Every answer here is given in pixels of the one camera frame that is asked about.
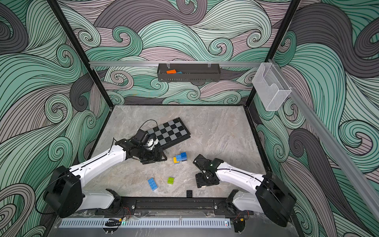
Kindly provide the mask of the black square brick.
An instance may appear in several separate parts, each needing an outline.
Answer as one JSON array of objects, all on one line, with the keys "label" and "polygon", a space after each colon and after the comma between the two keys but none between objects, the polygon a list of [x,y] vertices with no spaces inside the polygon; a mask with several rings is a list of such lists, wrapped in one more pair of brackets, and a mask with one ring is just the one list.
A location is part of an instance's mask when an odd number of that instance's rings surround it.
[{"label": "black square brick", "polygon": [[193,197],[193,191],[192,190],[187,190],[186,191],[186,196],[187,196],[187,198],[192,198]]}]

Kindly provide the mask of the dark blue square brick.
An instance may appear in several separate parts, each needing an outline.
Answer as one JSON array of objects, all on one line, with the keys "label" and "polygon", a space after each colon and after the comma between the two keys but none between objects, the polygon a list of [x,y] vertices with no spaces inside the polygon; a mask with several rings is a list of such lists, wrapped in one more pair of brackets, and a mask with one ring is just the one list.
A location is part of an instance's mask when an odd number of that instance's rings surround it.
[{"label": "dark blue square brick", "polygon": [[181,153],[180,158],[182,162],[187,161],[187,153],[186,152]]}]

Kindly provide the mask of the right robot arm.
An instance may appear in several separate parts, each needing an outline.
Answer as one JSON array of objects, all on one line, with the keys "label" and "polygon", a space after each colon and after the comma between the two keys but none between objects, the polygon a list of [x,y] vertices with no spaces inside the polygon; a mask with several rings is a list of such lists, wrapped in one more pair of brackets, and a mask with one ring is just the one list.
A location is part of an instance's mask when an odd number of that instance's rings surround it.
[{"label": "right robot arm", "polygon": [[206,159],[198,155],[193,164],[198,188],[231,183],[242,190],[232,191],[226,200],[228,208],[236,213],[259,212],[278,226],[286,227],[297,198],[283,181],[272,172],[255,174],[236,168],[221,159]]}]

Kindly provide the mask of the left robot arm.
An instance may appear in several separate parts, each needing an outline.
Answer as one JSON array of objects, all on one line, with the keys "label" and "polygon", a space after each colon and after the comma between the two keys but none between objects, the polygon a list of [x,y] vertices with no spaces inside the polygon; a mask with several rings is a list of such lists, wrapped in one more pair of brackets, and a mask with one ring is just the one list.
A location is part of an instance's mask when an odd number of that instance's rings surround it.
[{"label": "left robot arm", "polygon": [[111,147],[100,155],[83,163],[66,168],[56,168],[43,194],[43,200],[60,218],[66,218],[80,210],[101,209],[112,215],[122,211],[121,196],[112,189],[93,192],[85,186],[109,168],[129,159],[144,165],[162,162],[167,156],[157,148],[155,135],[139,129],[129,139],[113,140]]}]

